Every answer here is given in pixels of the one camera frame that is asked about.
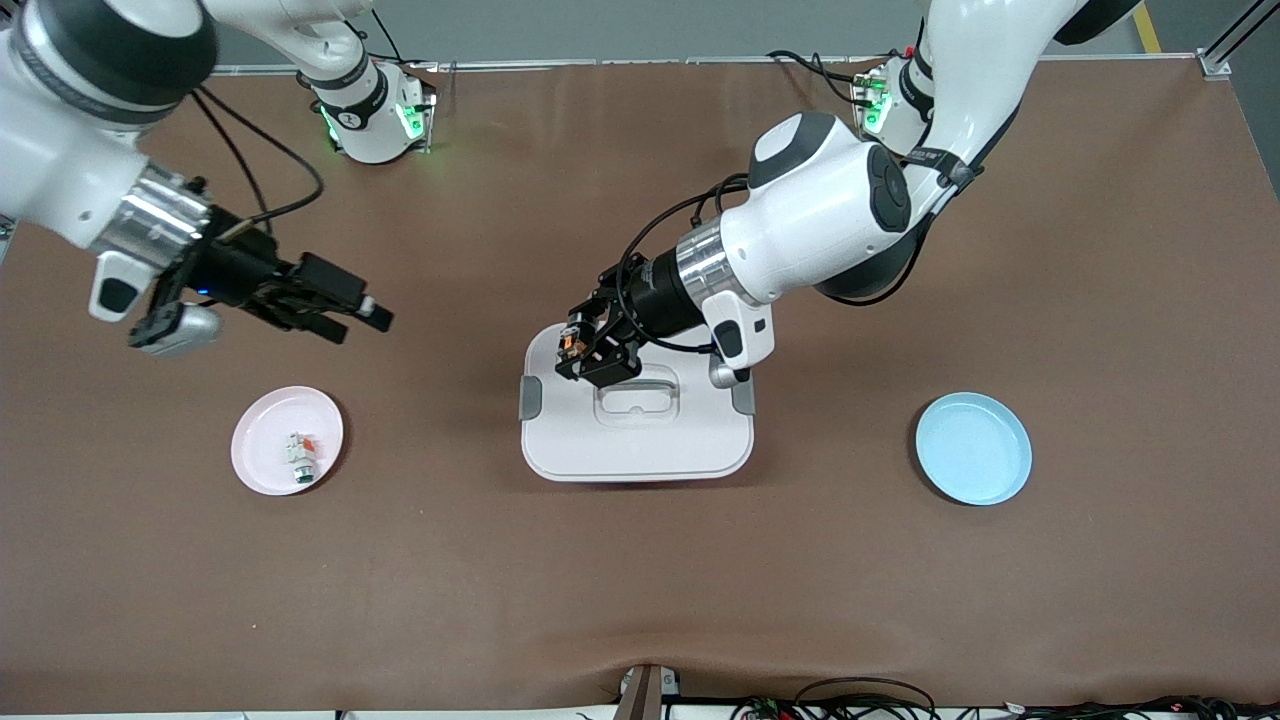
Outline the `white lidded storage box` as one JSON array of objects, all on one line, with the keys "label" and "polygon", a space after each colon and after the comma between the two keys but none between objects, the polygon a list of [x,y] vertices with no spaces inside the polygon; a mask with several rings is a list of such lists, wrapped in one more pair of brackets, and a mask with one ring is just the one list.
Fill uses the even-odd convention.
[{"label": "white lidded storage box", "polygon": [[675,401],[643,389],[639,377],[596,388],[556,373],[562,329],[547,327],[525,354],[524,375],[539,377],[544,388],[539,418],[521,421],[524,457],[538,475],[568,483],[714,479],[750,457],[755,415],[737,414],[730,389],[712,386],[708,356],[641,347],[643,370],[662,364],[678,373]]}]

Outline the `pink plate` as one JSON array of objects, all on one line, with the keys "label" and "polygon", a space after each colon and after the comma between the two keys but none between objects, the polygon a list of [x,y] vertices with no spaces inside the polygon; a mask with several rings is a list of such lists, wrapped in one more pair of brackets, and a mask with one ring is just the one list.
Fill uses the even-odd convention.
[{"label": "pink plate", "polygon": [[[320,446],[324,473],[310,487],[296,486],[284,462],[285,437],[292,432],[315,436]],[[264,395],[244,411],[230,439],[230,461],[239,480],[256,493],[300,495],[332,474],[344,441],[346,420],[338,404],[320,389],[289,386]]]}]

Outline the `light blue plate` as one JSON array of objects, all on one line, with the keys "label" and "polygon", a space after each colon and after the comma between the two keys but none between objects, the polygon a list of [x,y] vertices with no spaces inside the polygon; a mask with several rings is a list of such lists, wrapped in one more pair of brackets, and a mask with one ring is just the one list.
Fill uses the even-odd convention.
[{"label": "light blue plate", "polygon": [[974,507],[1004,503],[1020,493],[1034,461],[1030,437],[1016,414],[975,392],[945,395],[924,407],[914,450],[934,489]]}]

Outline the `white and green switch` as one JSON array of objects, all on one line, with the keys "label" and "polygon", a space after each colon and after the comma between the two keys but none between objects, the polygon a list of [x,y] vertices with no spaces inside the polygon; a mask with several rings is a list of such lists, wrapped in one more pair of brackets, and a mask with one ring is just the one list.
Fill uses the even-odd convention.
[{"label": "white and green switch", "polygon": [[301,432],[289,433],[284,443],[284,462],[296,486],[315,484],[324,473],[317,438]]}]

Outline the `aluminium table edge rail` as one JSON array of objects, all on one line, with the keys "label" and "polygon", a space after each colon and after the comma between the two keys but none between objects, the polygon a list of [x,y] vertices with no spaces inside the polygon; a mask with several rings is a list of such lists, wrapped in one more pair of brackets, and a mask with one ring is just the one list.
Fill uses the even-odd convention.
[{"label": "aluminium table edge rail", "polygon": [[[499,72],[532,72],[550,70],[566,67],[645,67],[645,65],[764,65],[776,63],[792,63],[790,56],[687,56],[682,59],[657,59],[657,60],[625,60],[625,59],[550,59],[530,61],[407,61],[404,69],[421,70],[431,74],[457,74],[457,73],[499,73]],[[219,64],[212,72],[214,77],[259,77],[259,76],[293,76],[298,69],[289,64]]]}]

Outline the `aluminium frame post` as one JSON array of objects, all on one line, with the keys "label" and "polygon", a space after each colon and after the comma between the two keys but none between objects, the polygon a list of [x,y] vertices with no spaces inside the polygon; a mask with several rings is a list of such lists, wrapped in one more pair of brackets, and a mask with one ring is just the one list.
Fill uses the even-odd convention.
[{"label": "aluminium frame post", "polygon": [[1251,4],[1207,47],[1196,50],[1201,76],[1206,81],[1226,79],[1233,70],[1231,55],[1267,20],[1280,12],[1280,0],[1251,0]]}]

